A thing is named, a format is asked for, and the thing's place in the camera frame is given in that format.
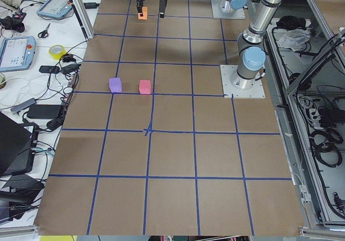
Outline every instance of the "purple cube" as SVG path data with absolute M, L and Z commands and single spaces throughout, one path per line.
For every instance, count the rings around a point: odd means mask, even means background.
M 112 93 L 121 93 L 122 92 L 122 83 L 120 78 L 110 78 L 109 87 Z

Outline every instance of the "white mounting plate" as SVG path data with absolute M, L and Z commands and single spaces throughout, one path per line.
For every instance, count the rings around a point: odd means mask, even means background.
M 223 93 L 225 98 L 265 98 L 265 92 L 261 80 L 255 81 L 252 88 L 242 90 L 234 87 L 230 82 L 231 74 L 237 69 L 238 65 L 221 65 Z
M 245 19 L 243 8 L 234 11 L 233 13 L 223 13 L 219 9 L 219 4 L 222 0 L 211 0 L 213 18 L 222 19 Z

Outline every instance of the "yellow tape roll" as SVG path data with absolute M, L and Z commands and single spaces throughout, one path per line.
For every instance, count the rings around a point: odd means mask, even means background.
M 49 54 L 53 59 L 60 60 L 60 58 L 67 53 L 65 47 L 62 45 L 54 45 L 49 49 Z

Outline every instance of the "white desk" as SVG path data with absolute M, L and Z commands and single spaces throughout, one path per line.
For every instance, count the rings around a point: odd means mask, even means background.
M 83 0 L 84 2 L 97 2 L 100 3 L 101 0 Z M 21 7 L 27 6 L 32 2 L 23 2 Z M 6 86 L 0 90 L 0 109 L 7 108 L 9 106 L 20 104 L 30 98 L 40 97 L 46 90 L 46 84 L 48 79 L 48 74 L 41 74 L 38 70 L 41 65 L 55 65 L 57 63 L 50 54 L 48 50 L 51 46 L 55 44 L 61 44 L 69 50 L 71 47 L 77 45 L 78 43 L 83 42 L 84 35 L 80 29 L 79 23 L 75 15 L 72 17 L 63 19 L 63 20 L 44 20 L 37 16 L 36 11 L 39 8 L 39 5 L 30 6 L 25 8 L 24 11 L 27 13 L 24 24 L 25 31 L 23 33 L 15 33 L 14 36 L 28 36 L 32 35 L 35 37 L 37 46 L 35 49 L 35 55 L 33 62 L 28 70 L 25 71 L 14 71 L 14 72 L 5 72 Z M 90 21 L 94 24 L 98 9 L 87 10 Z M 49 28 L 49 36 L 46 39 L 40 39 L 37 37 L 37 34 L 44 30 L 48 23 L 51 23 Z M 9 32 L 5 32 L 4 35 L 9 37 Z M 75 48 L 72 53 L 80 57 L 83 57 L 86 51 L 87 44 L 84 43 Z M 51 88 L 59 91 L 62 87 L 67 85 L 67 80 L 64 75 L 58 74 L 57 79 L 54 75 L 51 77 Z M 49 98 L 53 96 L 55 92 L 49 91 L 44 97 Z M 51 99 L 39 101 L 39 104 L 60 104 L 60 95 L 55 95 Z M 22 114 L 13 115 L 9 109 L 4 110 L 3 113 L 13 119 L 15 122 L 22 123 Z M 34 120 L 41 128 L 45 128 L 48 120 Z M 39 141 L 43 141 L 50 145 L 54 145 L 56 138 L 58 138 L 59 129 L 55 130 L 52 133 L 40 133 L 38 136 Z M 43 144 L 38 144 L 38 147 L 45 148 Z M 44 153 L 37 155 L 34 158 L 33 169 L 28 175 L 32 178 L 44 178 L 46 179 L 53 156 L 48 155 L 47 170 L 43 176 L 43 172 L 46 167 L 46 156 Z M 4 185 L 4 182 L 0 182 L 0 188 Z M 37 196 L 39 198 L 42 196 L 43 191 Z M 11 228 L 19 226 L 30 226 L 33 225 L 34 218 L 37 214 L 37 210 L 26 212 L 23 214 L 21 219 L 14 219 L 12 222 L 8 222 L 0 225 L 0 228 Z

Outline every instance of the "orange block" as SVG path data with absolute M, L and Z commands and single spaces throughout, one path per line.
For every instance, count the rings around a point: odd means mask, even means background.
M 142 13 L 138 13 L 138 19 L 147 20 L 147 6 L 142 7 Z

